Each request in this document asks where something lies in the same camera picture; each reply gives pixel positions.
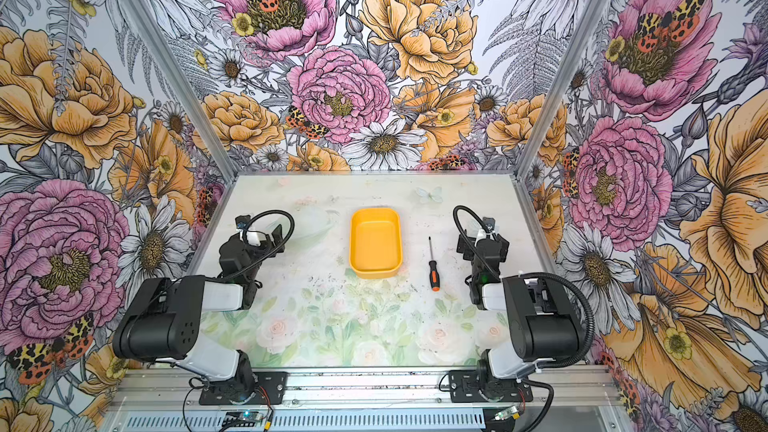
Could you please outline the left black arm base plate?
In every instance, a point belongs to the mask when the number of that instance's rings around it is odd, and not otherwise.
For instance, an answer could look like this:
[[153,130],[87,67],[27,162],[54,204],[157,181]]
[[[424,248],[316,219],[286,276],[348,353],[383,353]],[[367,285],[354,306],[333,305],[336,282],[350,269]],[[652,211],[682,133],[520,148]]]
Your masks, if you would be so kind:
[[235,378],[212,382],[201,392],[203,406],[280,405],[286,391],[287,372],[257,371],[244,382]]

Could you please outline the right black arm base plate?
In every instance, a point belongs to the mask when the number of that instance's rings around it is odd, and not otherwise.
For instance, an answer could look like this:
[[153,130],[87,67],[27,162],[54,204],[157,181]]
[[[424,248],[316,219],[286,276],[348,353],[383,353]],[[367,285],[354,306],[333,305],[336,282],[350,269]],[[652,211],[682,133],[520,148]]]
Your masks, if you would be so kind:
[[531,388],[514,379],[497,379],[478,370],[451,370],[447,391],[453,403],[520,403],[533,399]]

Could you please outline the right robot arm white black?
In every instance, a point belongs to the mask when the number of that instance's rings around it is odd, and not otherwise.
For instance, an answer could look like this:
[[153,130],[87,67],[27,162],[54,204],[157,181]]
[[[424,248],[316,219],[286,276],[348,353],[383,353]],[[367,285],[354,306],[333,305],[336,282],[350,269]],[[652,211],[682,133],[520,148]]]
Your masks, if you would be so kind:
[[509,337],[482,350],[474,372],[449,373],[454,403],[519,402],[532,398],[523,381],[543,369],[581,361],[592,344],[595,320],[574,284],[545,272],[502,276],[509,243],[498,234],[459,234],[457,252],[471,263],[465,280],[471,303],[498,312]]

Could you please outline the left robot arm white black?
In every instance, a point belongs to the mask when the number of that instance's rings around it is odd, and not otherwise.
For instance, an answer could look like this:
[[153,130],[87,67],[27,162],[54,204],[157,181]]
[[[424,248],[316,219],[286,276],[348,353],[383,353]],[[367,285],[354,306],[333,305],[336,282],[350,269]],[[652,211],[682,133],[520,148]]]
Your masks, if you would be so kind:
[[145,280],[131,300],[113,339],[115,356],[173,364],[198,375],[216,396],[244,403],[257,392],[247,354],[226,348],[201,329],[205,312],[247,311],[261,283],[261,263],[284,251],[280,225],[265,233],[242,229],[219,249],[217,277]]

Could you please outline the orange black handled screwdriver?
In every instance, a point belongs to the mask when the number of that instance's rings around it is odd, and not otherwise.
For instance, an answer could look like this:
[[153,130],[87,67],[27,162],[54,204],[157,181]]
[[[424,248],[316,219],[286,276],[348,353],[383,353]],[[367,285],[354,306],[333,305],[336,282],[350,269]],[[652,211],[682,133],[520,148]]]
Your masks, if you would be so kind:
[[441,289],[440,275],[437,268],[437,261],[434,256],[432,237],[428,238],[429,245],[429,281],[430,287],[434,292],[438,292]]

